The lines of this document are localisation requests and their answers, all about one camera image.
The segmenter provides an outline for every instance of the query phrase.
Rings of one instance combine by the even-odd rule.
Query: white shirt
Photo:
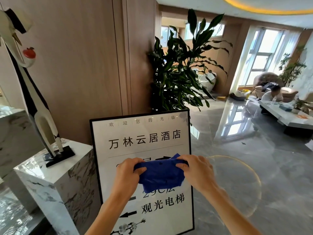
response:
[[[261,101],[270,101],[271,102],[273,100],[273,98],[274,97],[272,96],[271,91],[268,91],[262,96]],[[281,92],[280,92],[278,95],[276,95],[276,99],[283,101],[283,99],[284,99],[283,94],[281,94]]]

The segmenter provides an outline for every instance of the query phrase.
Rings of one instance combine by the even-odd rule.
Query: black and white sculpture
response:
[[[32,24],[33,23],[30,18],[28,18],[23,11],[13,11],[12,9],[0,11],[0,37],[5,43],[4,45],[10,55],[18,77],[18,81],[20,82],[22,94],[24,96],[24,103],[29,118],[33,122],[33,125],[42,139],[42,142],[49,152],[44,156],[45,161],[47,161],[46,166],[49,167],[63,161],[66,158],[74,156],[75,153],[69,146],[62,146],[61,139],[49,111],[49,107],[27,71],[27,68],[31,67],[35,62],[33,48],[28,48],[27,50],[23,51],[24,55],[27,57],[27,61],[24,61],[17,47],[17,43],[20,45],[22,44],[18,39],[15,31],[18,30],[20,33],[24,34],[29,31]],[[42,120],[46,120],[49,124],[58,150],[54,151],[50,145],[46,136],[46,132],[41,126]]]

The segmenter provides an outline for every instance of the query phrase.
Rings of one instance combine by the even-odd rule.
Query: marble pedestal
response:
[[[0,106],[0,177],[24,208],[38,208],[13,168],[44,149],[25,110]]]
[[[76,155],[46,168],[44,149],[14,170],[57,234],[84,234],[101,207],[93,149],[83,143],[61,141]]]

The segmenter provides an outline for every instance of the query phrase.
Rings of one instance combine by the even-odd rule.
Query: red apple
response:
[[[34,59],[36,58],[36,53],[33,47],[27,48],[23,50],[23,54],[26,58]]]

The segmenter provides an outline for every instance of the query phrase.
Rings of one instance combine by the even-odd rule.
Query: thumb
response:
[[[184,172],[189,171],[189,166],[185,163],[177,163],[176,166],[180,169],[182,169]]]
[[[141,168],[138,168],[134,171],[134,173],[138,174],[138,175],[141,175],[142,173],[144,173],[145,171],[147,170],[146,167],[141,167]]]

